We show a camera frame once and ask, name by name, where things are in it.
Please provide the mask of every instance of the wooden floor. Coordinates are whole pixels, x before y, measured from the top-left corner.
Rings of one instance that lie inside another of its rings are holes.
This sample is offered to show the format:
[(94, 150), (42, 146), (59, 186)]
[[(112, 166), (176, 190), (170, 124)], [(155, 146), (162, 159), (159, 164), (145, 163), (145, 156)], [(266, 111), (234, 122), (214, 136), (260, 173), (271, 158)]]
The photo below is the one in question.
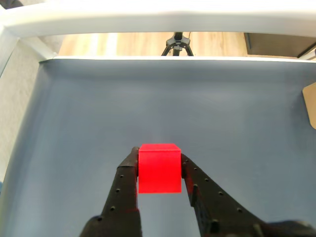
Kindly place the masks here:
[[(67, 35), (59, 55), (160, 56), (172, 36), (172, 32)], [(190, 36), (194, 56), (248, 56), (243, 33), (184, 32), (184, 36)]]

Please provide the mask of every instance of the red cube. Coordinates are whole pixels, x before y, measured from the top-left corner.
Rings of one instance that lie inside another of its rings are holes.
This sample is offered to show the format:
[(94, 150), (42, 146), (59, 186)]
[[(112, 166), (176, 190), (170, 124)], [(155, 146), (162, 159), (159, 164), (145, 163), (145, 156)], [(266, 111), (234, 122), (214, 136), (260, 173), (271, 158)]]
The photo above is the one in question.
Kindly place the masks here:
[(181, 192), (181, 150), (175, 144), (143, 144), (138, 155), (140, 194)]

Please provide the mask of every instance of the white metal bar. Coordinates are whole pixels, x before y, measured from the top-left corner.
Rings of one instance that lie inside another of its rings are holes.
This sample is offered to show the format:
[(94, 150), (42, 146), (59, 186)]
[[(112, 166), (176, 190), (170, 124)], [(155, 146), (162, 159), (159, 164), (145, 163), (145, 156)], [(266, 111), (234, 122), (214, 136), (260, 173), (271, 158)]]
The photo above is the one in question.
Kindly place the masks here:
[(117, 0), (42, 3), (4, 11), (17, 36), (226, 31), (316, 37), (314, 0)]
[(303, 56), (299, 57), (301, 60), (312, 60), (316, 58), (316, 51), (313, 49), (311, 52), (304, 54)]
[(21, 39), (21, 42), (33, 50), (39, 61), (52, 59), (58, 55), (38, 37)]
[(266, 62), (293, 62), (293, 63), (316, 63), (316, 61), (305, 61), (287, 58), (261, 58), (261, 57), (161, 57), (161, 56), (56, 56), (55, 59), (82, 59), (82, 60), (228, 60), (228, 61), (266, 61)]
[(0, 76), (4, 71), (6, 63), (18, 40), (18, 37), (14, 36), (4, 26), (0, 25)]

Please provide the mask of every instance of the gray tray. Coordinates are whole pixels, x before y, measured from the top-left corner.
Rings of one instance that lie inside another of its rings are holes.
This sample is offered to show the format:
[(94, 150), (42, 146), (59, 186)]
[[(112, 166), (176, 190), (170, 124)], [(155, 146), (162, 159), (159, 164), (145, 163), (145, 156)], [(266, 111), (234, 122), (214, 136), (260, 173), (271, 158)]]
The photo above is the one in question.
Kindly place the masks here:
[[(175, 143), (265, 221), (316, 226), (313, 63), (42, 62), (0, 195), (1, 237), (77, 237), (133, 146)], [(144, 237), (196, 237), (182, 194), (139, 195)]]

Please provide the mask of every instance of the tripod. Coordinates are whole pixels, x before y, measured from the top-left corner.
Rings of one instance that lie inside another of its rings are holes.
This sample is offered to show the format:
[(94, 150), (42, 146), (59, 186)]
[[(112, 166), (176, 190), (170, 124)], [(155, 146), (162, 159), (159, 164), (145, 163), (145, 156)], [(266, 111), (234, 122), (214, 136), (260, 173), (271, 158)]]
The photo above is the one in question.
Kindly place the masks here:
[(164, 49), (162, 56), (167, 56), (171, 49), (173, 49), (173, 56), (179, 56), (182, 48), (185, 48), (188, 56), (193, 56), (190, 48), (190, 39), (184, 37), (182, 32), (175, 32), (173, 37), (166, 41), (166, 48)]

